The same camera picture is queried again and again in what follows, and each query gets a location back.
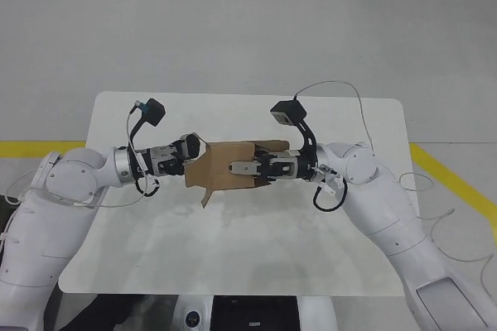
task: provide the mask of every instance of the cable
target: cable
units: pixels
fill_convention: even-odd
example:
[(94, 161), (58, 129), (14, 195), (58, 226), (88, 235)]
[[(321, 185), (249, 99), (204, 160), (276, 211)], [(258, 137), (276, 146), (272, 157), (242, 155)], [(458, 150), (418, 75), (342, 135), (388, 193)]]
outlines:
[[(129, 133), (129, 120), (131, 119), (131, 115), (134, 113), (134, 111), (136, 109), (137, 109), (137, 106), (134, 106), (131, 109), (131, 111), (129, 112), (129, 115), (127, 115), (127, 125), (126, 125), (127, 142), (128, 142), (129, 148), (131, 148), (131, 151), (133, 152), (133, 155), (134, 155), (134, 158), (136, 159), (136, 162), (139, 165), (138, 169), (140, 170), (144, 179), (146, 180), (146, 188), (144, 190), (142, 190), (142, 188), (140, 187), (140, 184), (138, 183), (138, 180), (137, 180), (135, 182), (136, 190), (142, 194), (142, 197), (144, 197), (144, 196), (151, 197), (158, 191), (158, 189), (160, 189), (160, 183), (158, 182), (158, 180), (156, 178), (152, 178), (150, 175), (148, 175), (147, 172), (144, 169), (142, 169), (142, 165), (140, 164), (140, 162), (138, 162), (138, 153), (134, 149), (133, 139), (134, 139), (134, 136), (136, 135), (136, 133), (138, 132), (138, 130), (140, 129), (140, 127), (145, 123), (145, 121), (143, 120), (143, 118), (140, 118), (138, 120), (138, 123), (134, 126), (133, 130)], [(153, 180), (155, 183), (155, 186), (156, 186), (153, 189), (153, 191), (151, 191), (149, 193), (146, 193), (147, 192), (147, 178), (149, 178), (150, 180)]]
[[(431, 185), (428, 186), (426, 189), (409, 189), (409, 188), (406, 188), (402, 185), (401, 183), (401, 179), (405, 176), (405, 175), (417, 175), (417, 176), (420, 176), (420, 177), (423, 177), (423, 178), (426, 178), (428, 179), (430, 182), (431, 182)], [(422, 175), (422, 174), (418, 174), (416, 172), (406, 172), (402, 175), (399, 176), (399, 184), (401, 185), (401, 187), (403, 189), (405, 189), (406, 191), (411, 191), (411, 192), (423, 192), (423, 191), (426, 191), (426, 190), (429, 190), (431, 189), (433, 186), (434, 186), (434, 181), (426, 176), (426, 175)], [(431, 229), (429, 230), (429, 238), (431, 239), (431, 242), (436, 242), (435, 238), (434, 238), (434, 229), (436, 228), (436, 226), (444, 219), (446, 218), (447, 216), (451, 215), (455, 213), (455, 209), (454, 208), (451, 208), (449, 210), (447, 210), (445, 213), (443, 213), (442, 215), (440, 216), (437, 216), (437, 217), (431, 217), (431, 218), (424, 218), (424, 217), (420, 217), (420, 216), (417, 216), (418, 218), (420, 218), (421, 220), (424, 220), (424, 221), (433, 221), (433, 220), (436, 220), (436, 222), (431, 226)], [(497, 302), (494, 300), (494, 297), (491, 295), (490, 291), (488, 290), (488, 288), (486, 287), (485, 283), (484, 283), (484, 272), (485, 272), (485, 269), (486, 267), (490, 264), (490, 261), (494, 258), (495, 256), (495, 253), (492, 252), (484, 257), (478, 257), (478, 258), (475, 258), (475, 259), (469, 259), (469, 260), (466, 260), (466, 259), (461, 259), (459, 257), (454, 257), (448, 253), (446, 253), (443, 249), (440, 248), (440, 246), (438, 246), (438, 244), (436, 244), (437, 246), (437, 249), (438, 251), (440, 251), (440, 253), (444, 256), (444, 257), (447, 257), (448, 259), (450, 260), (453, 260), (453, 261), (458, 261), (458, 262), (462, 262), (462, 263), (473, 263), (473, 262), (478, 262), (478, 261), (484, 261), (485, 260), (485, 263), (484, 265), (482, 266), (482, 268), (480, 269), (480, 286), (482, 286), (484, 292), (488, 295), (488, 297), (490, 298), (490, 300), (495, 304), (495, 306), (497, 307)]]
[[(326, 182), (326, 179), (323, 179), (321, 181), (322, 183), (325, 183)], [(329, 212), (334, 212), (336, 211), (337, 209), (340, 208), (340, 206), (342, 206), (342, 204), (345, 202), (346, 200), (346, 195), (348, 194), (348, 183), (346, 183), (346, 180), (343, 178), (342, 179), (342, 182), (344, 183), (345, 185), (345, 189), (344, 191), (342, 192), (342, 198), (340, 198), (340, 202), (333, 208), (322, 208), (321, 206), (319, 206), (319, 204), (316, 202), (317, 198), (318, 198), (318, 194), (322, 191), (322, 188), (320, 186), (316, 187), (316, 191), (315, 191), (315, 195), (313, 195), (313, 205), (315, 206), (316, 209), (320, 210), (321, 212), (325, 212), (325, 213), (329, 213)]]
[(346, 84), (350, 86), (352, 89), (355, 91), (355, 95), (357, 96), (357, 99), (359, 100), (359, 108), (361, 110), (361, 119), (363, 120), (363, 126), (364, 130), (366, 131), (366, 136), (368, 136), (368, 141), (370, 142), (370, 147), (372, 148), (372, 151), (374, 151), (374, 144), (372, 142), (372, 137), (370, 136), (370, 132), (368, 131), (368, 127), (366, 125), (366, 121), (364, 120), (364, 110), (363, 110), (363, 102), (361, 100), (361, 96), (359, 95), (359, 91), (355, 88), (355, 86), (352, 83), (345, 82), (344, 80), (338, 80), (338, 79), (333, 79), (333, 80), (324, 80), (322, 82), (314, 83), (309, 86), (306, 86), (305, 88), (301, 89), (300, 91), (296, 92), (294, 97), (292, 98), (293, 100), (296, 100), (298, 98), (298, 94), (301, 92), (304, 92), (305, 90), (317, 86), (320, 84), (326, 84), (326, 83), (340, 83), (340, 84)]
[(7, 189), (6, 189), (6, 194), (5, 194), (3, 197), (4, 197), (4, 199), (6, 200), (6, 202), (7, 202), (8, 204), (10, 204), (11, 206), (18, 206), (19, 204), (21, 204), (21, 203), (22, 203), (22, 200), (21, 200), (20, 198), (18, 199), (18, 201), (17, 201), (17, 202), (12, 202), (12, 201), (9, 199), (9, 190), (10, 190), (10, 189), (11, 189), (11, 188), (12, 188), (12, 187), (13, 187), (13, 186), (14, 186), (14, 185), (15, 185), (15, 184), (19, 181), (19, 180), (21, 180), (22, 178), (24, 178), (24, 177), (26, 177), (27, 175), (32, 174), (32, 173), (34, 173), (34, 172), (36, 172), (36, 170), (32, 170), (32, 171), (30, 171), (30, 172), (27, 172), (26, 174), (24, 174), (24, 175), (22, 175), (22, 176), (18, 177), (18, 178), (17, 178), (14, 182), (12, 182), (12, 183), (9, 185), (9, 187), (7, 187)]
[(3, 242), (6, 240), (7, 238), (7, 230), (9, 230), (9, 226), (11, 225), (11, 221), (15, 218), (15, 215), (17, 214), (17, 211), (18, 209), (16, 209), (12, 214), (11, 216), (9, 217), (7, 223), (6, 223), (6, 227), (4, 228), (3, 230), (3, 233), (0, 235), (0, 254), (2, 254), (2, 250), (3, 250)]
[[(406, 175), (416, 175), (418, 177), (422, 177), (422, 178), (425, 178), (426, 180), (429, 180), (429, 183), (431, 183), (428, 187), (426, 187), (425, 189), (409, 189), (407, 187), (404, 187), (403, 184), (401, 183), (401, 179), (406, 176)], [(411, 191), (411, 192), (425, 192), (429, 189), (432, 189), (434, 187), (434, 181), (432, 181), (431, 178), (429, 178), (428, 176), (426, 175), (422, 175), (422, 174), (418, 174), (417, 172), (412, 172), (412, 171), (409, 171), (409, 172), (405, 172), (405, 173), (402, 173), (400, 176), (399, 176), (399, 184), (401, 185), (401, 187), (403, 187), (403, 189), (405, 189), (406, 191)]]

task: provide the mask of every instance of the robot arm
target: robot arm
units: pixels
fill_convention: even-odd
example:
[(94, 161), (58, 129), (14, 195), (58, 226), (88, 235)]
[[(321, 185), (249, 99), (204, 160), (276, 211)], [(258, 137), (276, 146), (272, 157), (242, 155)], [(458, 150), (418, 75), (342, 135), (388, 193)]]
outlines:
[[(497, 330), (497, 307), (466, 281), (423, 232), (407, 192), (373, 151), (363, 144), (316, 145), (296, 100), (281, 101), (271, 113), (304, 136), (299, 151), (256, 151), (254, 162), (234, 162), (231, 171), (267, 181), (301, 178), (319, 184), (319, 210), (342, 206), (350, 221), (387, 257), (398, 273), (407, 305), (423, 330)], [(340, 201), (321, 209), (316, 196), (328, 191)]]
[[(80, 148), (41, 162), (31, 188), (6, 228), (0, 266), (0, 330), (43, 330), (43, 314), (59, 275), (74, 257), (110, 186), (148, 175), (183, 175), (199, 154), (196, 135), (168, 146), (137, 151), (111, 148), (107, 155)], [(143, 170), (139, 163), (144, 163)], [(88, 201), (74, 205), (76, 201)]]

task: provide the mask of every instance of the yellow floor line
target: yellow floor line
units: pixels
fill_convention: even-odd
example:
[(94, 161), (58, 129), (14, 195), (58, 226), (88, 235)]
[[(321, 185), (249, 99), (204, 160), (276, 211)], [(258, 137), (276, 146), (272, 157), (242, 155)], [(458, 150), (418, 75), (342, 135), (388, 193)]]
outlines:
[(44, 157), (50, 151), (64, 153), (85, 142), (0, 142), (0, 157)]
[(488, 219), (494, 236), (495, 246), (497, 247), (497, 205), (471, 187), (471, 185), (467, 184), (453, 171), (427, 154), (417, 144), (411, 143), (410, 150), (411, 157), (416, 164)]
[[(50, 151), (64, 153), (73, 148), (84, 147), (84, 145), (85, 142), (0, 142), (0, 157), (44, 157)], [(427, 154), (417, 144), (411, 143), (410, 151), (416, 164), (488, 219), (497, 246), (497, 205)]]

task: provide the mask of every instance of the table top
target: table top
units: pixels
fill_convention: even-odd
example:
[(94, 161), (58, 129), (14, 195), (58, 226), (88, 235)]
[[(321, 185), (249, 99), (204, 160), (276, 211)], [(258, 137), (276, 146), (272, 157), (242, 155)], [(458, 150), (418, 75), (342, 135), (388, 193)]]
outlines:
[[(284, 139), (302, 146), (295, 127), (276, 123), (269, 109), (290, 97), (233, 94), (103, 92), (96, 98), (87, 147), (126, 145), (125, 121), (135, 100), (166, 107), (157, 127), (144, 126), (136, 148), (166, 145), (197, 132), (208, 142)], [(318, 142), (367, 141), (354, 98), (300, 97)], [(401, 103), (364, 98), (376, 156), (398, 176), (412, 171)], [(187, 295), (403, 295), (377, 247), (338, 210), (311, 204), (315, 185), (278, 181), (257, 189), (187, 189), (180, 176), (162, 177), (158, 193), (118, 209), (101, 209), (83, 246), (60, 277), (74, 293)], [(414, 187), (412, 176), (405, 185)], [(417, 196), (409, 192), (417, 209)], [(111, 188), (104, 204), (138, 197), (133, 185)], [(329, 197), (321, 204), (332, 205)]]

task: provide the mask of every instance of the cardboard box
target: cardboard box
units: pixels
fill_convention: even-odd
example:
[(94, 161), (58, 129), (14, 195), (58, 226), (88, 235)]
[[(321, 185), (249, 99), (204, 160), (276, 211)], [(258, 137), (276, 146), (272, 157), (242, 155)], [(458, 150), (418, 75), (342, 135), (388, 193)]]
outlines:
[(206, 152), (185, 167), (186, 187), (200, 186), (206, 189), (205, 196), (201, 200), (203, 208), (208, 204), (214, 191), (252, 189), (269, 184), (267, 181), (255, 179), (251, 175), (230, 173), (230, 163), (252, 161), (256, 146), (269, 152), (289, 149), (289, 142), (282, 140), (204, 143)]

